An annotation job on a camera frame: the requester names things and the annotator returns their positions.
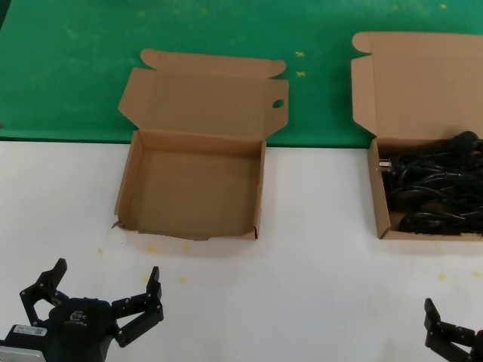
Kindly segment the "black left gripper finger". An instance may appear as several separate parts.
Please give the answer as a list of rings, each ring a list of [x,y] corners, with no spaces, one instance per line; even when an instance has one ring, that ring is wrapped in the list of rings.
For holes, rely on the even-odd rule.
[[[20,299],[31,326],[42,327],[45,323],[38,317],[35,310],[37,302],[44,300],[53,307],[57,307],[69,300],[67,295],[57,289],[66,271],[66,260],[59,258],[51,270],[42,272],[34,284],[20,292]]]
[[[123,327],[116,326],[114,338],[121,348],[126,347],[164,320],[161,303],[162,286],[159,283],[159,267],[154,266],[146,284],[146,292],[111,304],[116,320],[137,315]]]

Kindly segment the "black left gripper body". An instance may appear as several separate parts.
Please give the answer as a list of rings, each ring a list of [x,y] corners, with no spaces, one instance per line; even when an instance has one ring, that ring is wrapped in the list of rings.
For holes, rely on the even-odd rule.
[[[106,301],[71,298],[49,313],[48,331],[55,342],[55,361],[105,361],[115,317]]]

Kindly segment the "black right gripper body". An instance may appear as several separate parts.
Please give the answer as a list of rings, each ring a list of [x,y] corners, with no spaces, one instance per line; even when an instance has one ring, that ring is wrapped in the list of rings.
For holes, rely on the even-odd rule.
[[[471,348],[471,358],[474,362],[483,362],[483,330],[479,330]]]

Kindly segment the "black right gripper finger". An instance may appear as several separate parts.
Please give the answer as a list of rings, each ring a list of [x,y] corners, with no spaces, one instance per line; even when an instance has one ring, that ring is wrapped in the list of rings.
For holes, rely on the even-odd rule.
[[[433,301],[426,298],[425,346],[446,361],[476,361],[476,332],[441,320]]]

